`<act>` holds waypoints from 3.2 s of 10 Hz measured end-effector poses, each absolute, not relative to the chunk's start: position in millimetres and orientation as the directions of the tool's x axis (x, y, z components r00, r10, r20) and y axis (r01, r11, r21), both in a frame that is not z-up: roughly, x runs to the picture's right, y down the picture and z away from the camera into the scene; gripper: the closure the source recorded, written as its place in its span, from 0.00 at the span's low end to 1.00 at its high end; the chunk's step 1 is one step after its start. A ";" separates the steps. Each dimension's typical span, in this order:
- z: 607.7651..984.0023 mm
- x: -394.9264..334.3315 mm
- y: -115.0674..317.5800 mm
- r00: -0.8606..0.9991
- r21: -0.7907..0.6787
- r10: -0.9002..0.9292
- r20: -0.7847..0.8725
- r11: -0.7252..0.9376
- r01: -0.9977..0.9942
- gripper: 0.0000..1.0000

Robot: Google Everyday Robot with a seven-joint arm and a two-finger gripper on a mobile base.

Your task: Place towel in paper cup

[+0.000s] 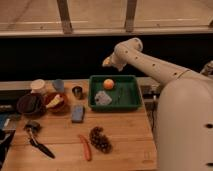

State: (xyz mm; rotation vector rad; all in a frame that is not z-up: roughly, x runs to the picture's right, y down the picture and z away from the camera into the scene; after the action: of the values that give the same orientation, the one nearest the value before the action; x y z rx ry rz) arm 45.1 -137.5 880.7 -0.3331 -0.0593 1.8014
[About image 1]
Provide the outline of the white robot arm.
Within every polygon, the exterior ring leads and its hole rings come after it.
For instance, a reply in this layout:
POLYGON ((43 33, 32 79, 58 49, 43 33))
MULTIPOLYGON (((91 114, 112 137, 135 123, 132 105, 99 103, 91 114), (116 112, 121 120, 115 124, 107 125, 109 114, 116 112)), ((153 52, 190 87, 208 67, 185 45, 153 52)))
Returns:
POLYGON ((213 79, 149 56, 131 38, 115 45, 104 67, 130 64, 163 86, 157 108, 157 170, 213 171, 213 79))

